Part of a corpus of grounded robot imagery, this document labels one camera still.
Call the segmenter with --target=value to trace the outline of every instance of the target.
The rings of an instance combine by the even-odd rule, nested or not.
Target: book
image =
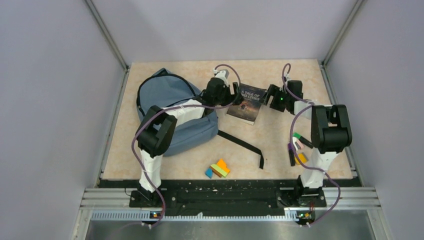
[[[240,85],[240,93],[244,100],[237,106],[230,106],[226,112],[227,115],[236,117],[242,122],[253,125],[258,117],[259,109],[262,105],[262,98],[266,93],[266,89],[250,86],[247,84]]]

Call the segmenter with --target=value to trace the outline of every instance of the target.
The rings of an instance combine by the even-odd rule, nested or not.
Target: black strap
[[[259,148],[255,147],[253,145],[250,145],[249,143],[247,143],[247,142],[245,142],[245,141],[243,141],[243,140],[241,140],[241,139],[239,139],[239,138],[237,138],[233,135],[230,135],[230,134],[228,134],[224,131],[221,131],[221,130],[218,130],[218,136],[221,136],[221,137],[223,137],[227,140],[230,140],[231,142],[233,142],[235,144],[242,146],[243,148],[249,149],[250,151],[252,151],[256,154],[259,154],[260,155],[259,168],[264,169],[264,155],[262,155],[262,151]]]

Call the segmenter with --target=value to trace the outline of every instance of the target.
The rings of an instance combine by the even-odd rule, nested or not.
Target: blue block
[[[206,176],[208,176],[210,179],[212,178],[212,176],[214,175],[214,172],[212,171],[212,169],[208,168],[204,174],[206,174]]]

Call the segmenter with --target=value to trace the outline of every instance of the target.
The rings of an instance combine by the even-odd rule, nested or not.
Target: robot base
[[[283,190],[281,194],[281,203],[286,207],[309,207],[311,203],[315,207],[327,207],[323,188],[303,187],[301,176],[294,189]]]
[[[137,190],[131,192],[129,207],[139,206],[155,208],[162,206],[162,202],[157,192],[150,192],[138,184]]]

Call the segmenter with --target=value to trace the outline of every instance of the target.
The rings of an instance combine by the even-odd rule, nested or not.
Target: gray wall
[[[399,240],[422,239],[424,1],[367,1],[329,65],[362,179]]]
[[[323,59],[355,0],[94,0],[128,63]]]
[[[69,239],[123,71],[82,0],[0,3],[0,239]]]

